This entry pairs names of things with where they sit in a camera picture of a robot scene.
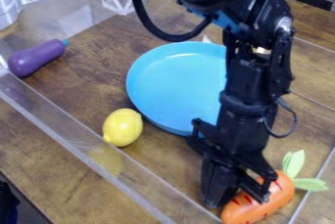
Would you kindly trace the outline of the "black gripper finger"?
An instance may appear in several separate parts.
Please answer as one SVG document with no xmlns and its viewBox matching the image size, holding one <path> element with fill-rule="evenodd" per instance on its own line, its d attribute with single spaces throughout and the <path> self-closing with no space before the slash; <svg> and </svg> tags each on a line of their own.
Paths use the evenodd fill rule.
<svg viewBox="0 0 335 224">
<path fill-rule="evenodd" d="M 200 200 L 208 208 L 221 207 L 234 196 L 237 187 L 237 167 L 229 162 L 218 162 L 204 156 L 200 164 Z"/>
<path fill-rule="evenodd" d="M 269 186 L 273 182 L 273 175 L 262 175 L 262 183 L 257 183 L 255 180 L 246 174 L 243 170 L 238 172 L 238 186 L 250 195 L 250 197 L 258 202 L 265 203 L 269 201 Z"/>
</svg>

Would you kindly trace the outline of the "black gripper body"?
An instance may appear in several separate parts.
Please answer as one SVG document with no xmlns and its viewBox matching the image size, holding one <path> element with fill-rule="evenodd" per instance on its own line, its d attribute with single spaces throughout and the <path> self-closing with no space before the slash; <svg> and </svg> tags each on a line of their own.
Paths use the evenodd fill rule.
<svg viewBox="0 0 335 224">
<path fill-rule="evenodd" d="M 241 181 L 245 169 L 273 181 L 275 172 L 262 156 L 267 128 L 277 113 L 274 102 L 219 94 L 215 124 L 195 118 L 187 143 L 202 155 L 202 181 Z"/>
</svg>

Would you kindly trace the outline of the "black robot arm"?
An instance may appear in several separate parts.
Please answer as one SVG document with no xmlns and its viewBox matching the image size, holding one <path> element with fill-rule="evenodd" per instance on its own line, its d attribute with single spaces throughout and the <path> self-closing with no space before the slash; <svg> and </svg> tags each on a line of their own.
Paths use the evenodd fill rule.
<svg viewBox="0 0 335 224">
<path fill-rule="evenodd" d="M 281 96 L 293 80 L 293 26 L 284 0 L 176 0 L 223 28 L 226 84 L 217 121 L 192 120 L 188 145 L 202 155 L 200 198 L 207 207 L 225 204 L 238 190 L 267 201 L 277 173 L 262 157 Z"/>
</svg>

